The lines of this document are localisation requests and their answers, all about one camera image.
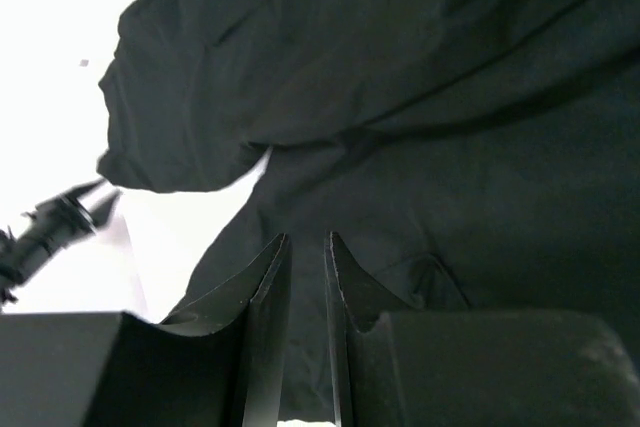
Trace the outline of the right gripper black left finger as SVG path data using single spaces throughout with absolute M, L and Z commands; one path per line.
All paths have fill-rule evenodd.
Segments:
M 5 315 L 5 426 L 273 426 L 291 278 L 276 236 L 159 324 L 126 312 Z

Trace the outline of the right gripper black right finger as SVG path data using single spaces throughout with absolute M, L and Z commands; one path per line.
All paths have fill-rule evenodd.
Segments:
M 620 338 L 571 311 L 420 311 L 325 242 L 339 426 L 635 426 Z

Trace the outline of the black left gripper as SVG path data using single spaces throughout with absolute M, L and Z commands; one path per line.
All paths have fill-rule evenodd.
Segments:
M 24 215 L 30 224 L 16 236 L 1 232 L 1 303 L 15 303 L 23 286 L 62 249 L 96 234 L 110 221 L 120 190 L 106 180 L 74 186 Z

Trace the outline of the black trousers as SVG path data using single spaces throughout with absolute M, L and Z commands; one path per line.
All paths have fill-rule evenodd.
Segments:
M 213 192 L 193 301 L 292 243 L 279 417 L 333 417 L 324 238 L 425 309 L 600 316 L 639 354 L 639 0 L 135 0 L 98 172 Z

